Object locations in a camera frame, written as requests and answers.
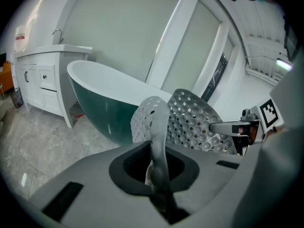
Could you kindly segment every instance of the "freestanding bathtub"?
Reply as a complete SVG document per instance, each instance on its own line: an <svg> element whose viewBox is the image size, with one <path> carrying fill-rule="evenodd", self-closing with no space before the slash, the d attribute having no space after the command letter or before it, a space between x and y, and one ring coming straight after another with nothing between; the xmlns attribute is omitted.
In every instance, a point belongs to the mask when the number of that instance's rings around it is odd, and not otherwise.
<svg viewBox="0 0 304 228"><path fill-rule="evenodd" d="M132 143L130 121L150 96L168 101L171 95L111 67L90 61L67 66L75 96L89 121L120 145Z"/></svg>

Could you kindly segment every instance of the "window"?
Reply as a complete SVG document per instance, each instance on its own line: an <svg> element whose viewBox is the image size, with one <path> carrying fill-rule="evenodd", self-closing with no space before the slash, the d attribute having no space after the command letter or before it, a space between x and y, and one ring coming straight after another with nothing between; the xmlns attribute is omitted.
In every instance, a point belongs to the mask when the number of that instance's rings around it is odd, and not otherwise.
<svg viewBox="0 0 304 228"><path fill-rule="evenodd" d="M224 54L222 54L220 61L218 63L218 66L217 66L207 88L206 88L205 92L203 93L203 95L201 96L201 99L203 99L204 101L208 102L208 100L212 96L215 88L218 86L219 81L224 74L227 63L228 63L228 61L227 61L226 56Z"/></svg>

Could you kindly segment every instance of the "dark green bathtub exterior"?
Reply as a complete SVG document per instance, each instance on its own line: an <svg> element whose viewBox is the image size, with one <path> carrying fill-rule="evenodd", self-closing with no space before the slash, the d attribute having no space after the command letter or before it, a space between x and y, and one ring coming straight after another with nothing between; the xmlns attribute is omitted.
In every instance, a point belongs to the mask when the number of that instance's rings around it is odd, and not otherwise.
<svg viewBox="0 0 304 228"><path fill-rule="evenodd" d="M70 80L80 106L94 127L119 145L132 143L130 121L138 106L96 94Z"/></svg>

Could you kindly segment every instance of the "bathroom vanity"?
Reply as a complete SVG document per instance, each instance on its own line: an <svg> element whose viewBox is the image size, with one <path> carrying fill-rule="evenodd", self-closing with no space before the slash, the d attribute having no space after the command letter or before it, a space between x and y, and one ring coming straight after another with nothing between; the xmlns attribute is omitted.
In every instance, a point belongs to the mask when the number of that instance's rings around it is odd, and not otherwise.
<svg viewBox="0 0 304 228"><path fill-rule="evenodd" d="M67 65L87 60L90 47L52 45L15 54L15 72L27 110L31 106L63 116L73 126L69 109L76 102Z"/></svg>

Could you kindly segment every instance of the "cabinet handle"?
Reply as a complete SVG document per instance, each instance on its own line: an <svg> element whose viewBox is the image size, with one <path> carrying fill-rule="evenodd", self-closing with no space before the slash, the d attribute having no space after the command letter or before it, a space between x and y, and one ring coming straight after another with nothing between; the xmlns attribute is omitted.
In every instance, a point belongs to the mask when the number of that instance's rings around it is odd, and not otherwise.
<svg viewBox="0 0 304 228"><path fill-rule="evenodd" d="M27 77L27 71L25 71L25 81L28 83L29 81L28 81L28 77Z"/></svg>

